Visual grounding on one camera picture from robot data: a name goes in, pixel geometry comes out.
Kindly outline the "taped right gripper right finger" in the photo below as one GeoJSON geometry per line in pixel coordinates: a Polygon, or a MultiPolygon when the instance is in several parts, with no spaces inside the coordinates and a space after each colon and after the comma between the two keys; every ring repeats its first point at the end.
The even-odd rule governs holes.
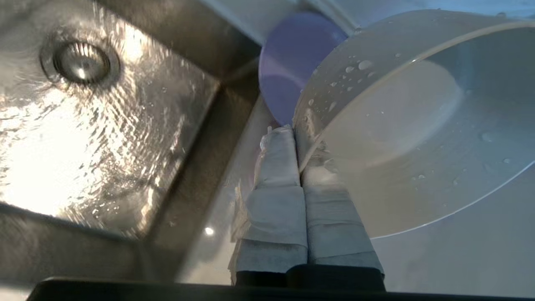
{"type": "Polygon", "coordinates": [[[333,159],[303,171],[308,262],[288,272],[296,289],[384,291],[384,271],[333,159]]]}

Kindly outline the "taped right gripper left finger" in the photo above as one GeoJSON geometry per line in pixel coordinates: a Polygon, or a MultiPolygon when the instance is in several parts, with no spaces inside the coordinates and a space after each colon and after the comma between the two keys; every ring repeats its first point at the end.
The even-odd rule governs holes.
{"type": "Polygon", "coordinates": [[[260,276],[283,282],[286,273],[308,261],[306,204],[289,125],[269,129],[260,140],[252,190],[235,188],[229,262],[231,282],[254,283],[260,276]]]}

